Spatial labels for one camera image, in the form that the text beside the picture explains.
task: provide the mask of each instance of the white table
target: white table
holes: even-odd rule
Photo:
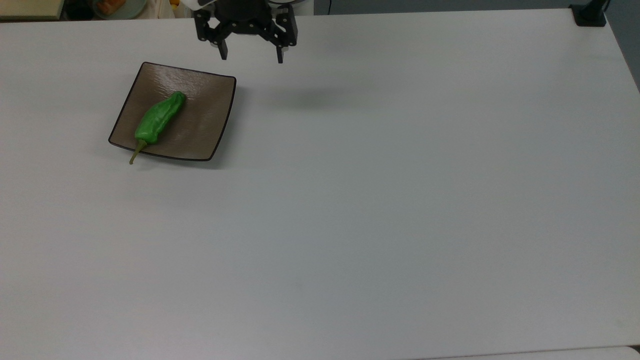
[[[0,358],[640,343],[640,95],[569,10],[0,24]],[[237,77],[207,163],[108,144],[143,61]]]

